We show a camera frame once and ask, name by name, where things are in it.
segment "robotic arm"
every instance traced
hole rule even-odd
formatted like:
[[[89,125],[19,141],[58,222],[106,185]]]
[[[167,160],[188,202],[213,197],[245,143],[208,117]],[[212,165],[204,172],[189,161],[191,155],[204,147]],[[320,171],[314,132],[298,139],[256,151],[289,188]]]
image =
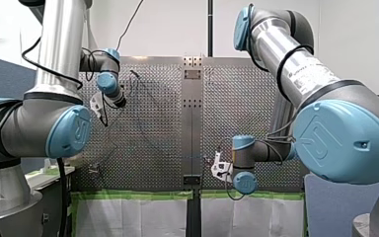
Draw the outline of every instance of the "robotic arm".
[[[27,5],[36,9],[44,1],[21,2],[29,2]],[[98,50],[98,54],[82,53],[84,16],[91,5],[92,0],[45,1],[36,83],[22,102],[0,99],[3,236],[41,236],[41,194],[30,191],[21,158],[72,157],[88,142],[91,115],[78,95],[82,86],[77,79],[79,71],[101,72],[97,79],[100,98],[115,108],[125,105],[117,82],[118,52],[106,49]]]
[[[295,156],[328,181],[379,182],[379,96],[358,81],[337,77],[313,56],[312,30],[302,15],[251,5],[239,14],[234,45],[278,86],[269,136],[233,137],[231,176],[240,193],[257,187],[255,162]]]

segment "perforated metal panel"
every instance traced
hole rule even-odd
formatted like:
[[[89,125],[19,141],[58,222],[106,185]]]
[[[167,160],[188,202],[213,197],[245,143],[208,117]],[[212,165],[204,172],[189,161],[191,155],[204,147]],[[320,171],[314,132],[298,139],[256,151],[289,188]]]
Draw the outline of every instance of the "perforated metal panel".
[[[127,105],[107,108],[109,127],[93,115],[91,140],[77,161],[77,190],[182,189],[181,61],[121,59],[119,82],[125,86]],[[94,76],[82,90],[86,106],[97,91]]]
[[[275,81],[256,68],[250,59],[205,58],[203,82],[203,128],[201,147],[204,157],[203,188],[224,189],[211,176],[208,163],[225,137],[251,134],[264,138],[272,115]],[[231,140],[223,140],[222,158],[231,160]],[[302,188],[302,167],[298,160],[257,163],[260,190],[292,192]]]
[[[184,88],[188,81],[184,83],[187,79],[179,57],[121,59],[119,79],[125,86],[127,105],[119,110],[107,108],[109,127],[104,127],[93,115],[91,140],[83,157],[74,161],[78,167],[76,190],[182,190],[183,166],[188,174],[198,170],[193,167],[199,167],[197,164],[203,163],[200,161],[211,162],[223,138],[236,134],[265,136],[273,107],[274,79],[253,66],[249,59],[203,58],[202,62],[203,77],[199,79],[202,87],[189,83]],[[130,69],[141,79],[137,80]],[[86,106],[98,92],[95,77],[82,90]],[[183,92],[188,90],[200,92],[201,119],[192,118],[183,127],[183,118],[193,116],[193,112],[185,114],[183,110]],[[202,121],[201,132],[194,121]],[[183,162],[189,159],[183,154],[186,147],[183,140],[188,139],[192,143],[188,146],[192,147],[193,162]],[[194,154],[194,142],[201,144],[200,154]],[[231,141],[225,140],[222,149],[223,158],[229,161]],[[201,171],[203,189],[224,188],[212,178],[208,165]],[[299,161],[282,166],[273,163],[256,166],[260,189],[269,191],[300,191],[303,172]]]

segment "end effector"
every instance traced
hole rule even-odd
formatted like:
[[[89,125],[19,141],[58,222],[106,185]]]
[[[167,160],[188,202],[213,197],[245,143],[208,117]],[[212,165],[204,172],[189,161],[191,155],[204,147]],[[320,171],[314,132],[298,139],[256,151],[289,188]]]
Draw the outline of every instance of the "end effector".
[[[101,119],[104,103],[111,108],[119,109],[126,105],[122,86],[118,83],[119,53],[112,48],[97,50],[101,54],[82,54],[81,71],[99,71],[97,86],[101,93],[96,93],[91,99],[91,109]]]

